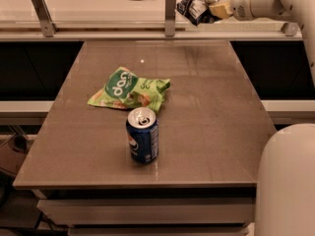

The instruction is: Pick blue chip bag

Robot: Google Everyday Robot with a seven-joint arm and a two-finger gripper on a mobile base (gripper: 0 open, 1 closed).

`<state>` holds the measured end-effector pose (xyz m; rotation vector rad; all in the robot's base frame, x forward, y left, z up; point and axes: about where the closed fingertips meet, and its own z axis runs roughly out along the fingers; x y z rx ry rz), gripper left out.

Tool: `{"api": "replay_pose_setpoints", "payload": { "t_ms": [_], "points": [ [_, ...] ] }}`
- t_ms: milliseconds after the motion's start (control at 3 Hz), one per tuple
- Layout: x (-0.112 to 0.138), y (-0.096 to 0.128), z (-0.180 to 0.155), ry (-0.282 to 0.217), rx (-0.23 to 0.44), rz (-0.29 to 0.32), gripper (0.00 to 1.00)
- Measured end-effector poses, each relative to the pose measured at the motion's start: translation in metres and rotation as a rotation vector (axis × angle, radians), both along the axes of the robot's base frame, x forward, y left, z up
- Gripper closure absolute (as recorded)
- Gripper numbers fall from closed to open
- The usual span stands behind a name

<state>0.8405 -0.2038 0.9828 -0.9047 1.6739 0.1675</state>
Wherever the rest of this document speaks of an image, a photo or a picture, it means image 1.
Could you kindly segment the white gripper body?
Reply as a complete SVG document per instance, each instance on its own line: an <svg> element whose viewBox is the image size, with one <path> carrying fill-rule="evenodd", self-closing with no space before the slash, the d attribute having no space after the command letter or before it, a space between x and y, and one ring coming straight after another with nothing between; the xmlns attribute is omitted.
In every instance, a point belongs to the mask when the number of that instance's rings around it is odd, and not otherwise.
<svg viewBox="0 0 315 236"><path fill-rule="evenodd" d="M258 18L258 0L230 0L233 16L239 21L253 21Z"/></svg>

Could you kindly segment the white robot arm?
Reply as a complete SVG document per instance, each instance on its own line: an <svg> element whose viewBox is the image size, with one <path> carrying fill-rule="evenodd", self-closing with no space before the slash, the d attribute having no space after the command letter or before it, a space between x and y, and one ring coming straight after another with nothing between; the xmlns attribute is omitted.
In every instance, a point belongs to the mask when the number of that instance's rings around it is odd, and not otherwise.
<svg viewBox="0 0 315 236"><path fill-rule="evenodd" d="M239 21L289 21L301 29L315 80L315 0L219 0L211 13ZM254 236L315 236L315 125L277 131L261 156Z"/></svg>

